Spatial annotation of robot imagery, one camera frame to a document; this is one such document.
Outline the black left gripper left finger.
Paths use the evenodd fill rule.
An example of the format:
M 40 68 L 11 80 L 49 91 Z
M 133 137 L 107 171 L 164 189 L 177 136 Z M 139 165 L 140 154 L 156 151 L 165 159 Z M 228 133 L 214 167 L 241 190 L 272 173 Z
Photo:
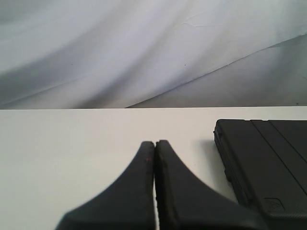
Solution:
M 141 143 L 125 171 L 102 193 L 67 212 L 58 230 L 154 229 L 154 144 Z

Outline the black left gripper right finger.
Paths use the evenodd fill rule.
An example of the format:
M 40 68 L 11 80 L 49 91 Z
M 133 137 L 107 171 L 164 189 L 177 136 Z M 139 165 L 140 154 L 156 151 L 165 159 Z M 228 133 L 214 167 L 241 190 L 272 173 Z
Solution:
M 155 147 L 155 190 L 162 230 L 268 229 L 259 214 L 203 183 L 166 140 Z

